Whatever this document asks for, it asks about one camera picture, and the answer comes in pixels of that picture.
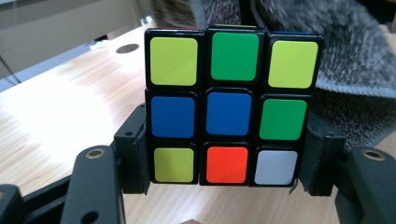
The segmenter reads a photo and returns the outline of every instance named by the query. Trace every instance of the gray fleece cloth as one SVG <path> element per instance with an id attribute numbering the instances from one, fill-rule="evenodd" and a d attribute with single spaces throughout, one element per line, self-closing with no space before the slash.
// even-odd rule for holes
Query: gray fleece cloth
<path id="1" fill-rule="evenodd" d="M 396 56 L 355 0 L 250 0 L 260 27 L 325 36 L 311 110 L 347 136 L 346 149 L 374 147 L 396 129 Z M 191 0 L 199 28 L 240 24 L 238 0 Z"/>

